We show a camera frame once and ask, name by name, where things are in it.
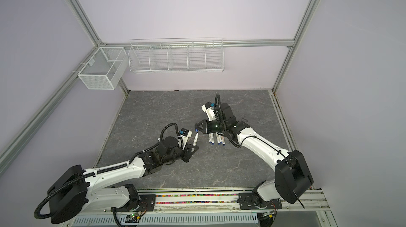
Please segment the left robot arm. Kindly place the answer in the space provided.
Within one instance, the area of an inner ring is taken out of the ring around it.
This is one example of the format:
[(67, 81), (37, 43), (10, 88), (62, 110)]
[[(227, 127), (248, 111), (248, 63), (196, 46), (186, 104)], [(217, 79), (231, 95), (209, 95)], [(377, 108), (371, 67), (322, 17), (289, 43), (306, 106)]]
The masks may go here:
[(127, 161), (99, 168), (70, 167), (48, 189), (34, 217), (59, 224), (91, 208), (136, 209), (141, 200), (133, 185), (123, 186), (123, 192), (110, 191), (110, 186), (146, 177), (179, 159), (189, 162), (199, 150), (195, 142), (187, 142), (191, 135), (189, 130), (179, 129), (173, 122), (162, 129), (153, 146), (135, 153)]

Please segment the whiteboard marker pen five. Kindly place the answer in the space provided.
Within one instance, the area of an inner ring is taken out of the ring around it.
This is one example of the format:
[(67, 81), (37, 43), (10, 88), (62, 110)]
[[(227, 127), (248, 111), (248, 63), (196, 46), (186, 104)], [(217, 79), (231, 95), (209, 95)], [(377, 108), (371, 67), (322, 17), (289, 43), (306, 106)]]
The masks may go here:
[(196, 135), (195, 135), (194, 140), (193, 140), (193, 146), (197, 145), (198, 136), (199, 136), (199, 134), (198, 134), (198, 132), (196, 132)]

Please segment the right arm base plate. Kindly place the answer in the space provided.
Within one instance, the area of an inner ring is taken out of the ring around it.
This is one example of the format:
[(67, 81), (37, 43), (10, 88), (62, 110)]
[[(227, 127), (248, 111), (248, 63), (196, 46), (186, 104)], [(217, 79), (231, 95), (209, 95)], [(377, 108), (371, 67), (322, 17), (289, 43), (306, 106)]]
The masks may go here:
[(282, 209), (282, 203), (280, 199), (273, 199), (270, 201), (264, 201), (259, 195), (253, 192), (239, 193), (238, 204), (241, 210), (280, 210)]

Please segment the whiteboard marker pen two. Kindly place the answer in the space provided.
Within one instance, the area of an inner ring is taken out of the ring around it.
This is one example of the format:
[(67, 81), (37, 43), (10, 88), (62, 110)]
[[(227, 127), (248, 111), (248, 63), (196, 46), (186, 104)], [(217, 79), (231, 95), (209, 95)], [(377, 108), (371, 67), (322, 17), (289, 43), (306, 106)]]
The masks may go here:
[(220, 135), (219, 135), (219, 134), (216, 134), (216, 138), (217, 138), (217, 143), (218, 143), (219, 145), (221, 145), (221, 144), (222, 144), (222, 140), (221, 140)]

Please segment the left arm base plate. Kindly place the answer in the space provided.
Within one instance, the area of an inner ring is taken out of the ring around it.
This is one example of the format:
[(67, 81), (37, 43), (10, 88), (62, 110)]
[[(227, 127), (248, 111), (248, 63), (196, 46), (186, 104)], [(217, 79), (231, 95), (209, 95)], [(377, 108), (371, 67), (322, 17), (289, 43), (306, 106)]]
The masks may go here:
[(116, 208), (116, 212), (149, 212), (154, 210), (156, 201), (155, 194), (141, 194), (138, 198), (130, 200), (121, 208)]

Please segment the whiteboard marker pen one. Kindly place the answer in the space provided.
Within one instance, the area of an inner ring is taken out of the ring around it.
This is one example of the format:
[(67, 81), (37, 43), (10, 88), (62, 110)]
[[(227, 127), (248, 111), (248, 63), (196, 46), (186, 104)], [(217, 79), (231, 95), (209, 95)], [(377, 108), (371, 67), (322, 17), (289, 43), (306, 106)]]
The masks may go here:
[(214, 135), (213, 134), (209, 134), (209, 143), (210, 144), (214, 144)]

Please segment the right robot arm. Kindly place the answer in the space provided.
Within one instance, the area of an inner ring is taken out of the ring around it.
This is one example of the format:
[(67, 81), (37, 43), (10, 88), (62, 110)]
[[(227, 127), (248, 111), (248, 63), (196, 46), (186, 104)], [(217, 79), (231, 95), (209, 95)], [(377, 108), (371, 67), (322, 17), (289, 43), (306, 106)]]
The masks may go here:
[(202, 105), (202, 111), (207, 119), (196, 123), (195, 129), (203, 134), (225, 137), (236, 148), (247, 148), (274, 171), (273, 180), (264, 181), (252, 190), (251, 205), (264, 209), (277, 199), (294, 204), (313, 185), (314, 179), (300, 151), (279, 147), (245, 121), (237, 120), (231, 107), (221, 102), (219, 94), (214, 102)]

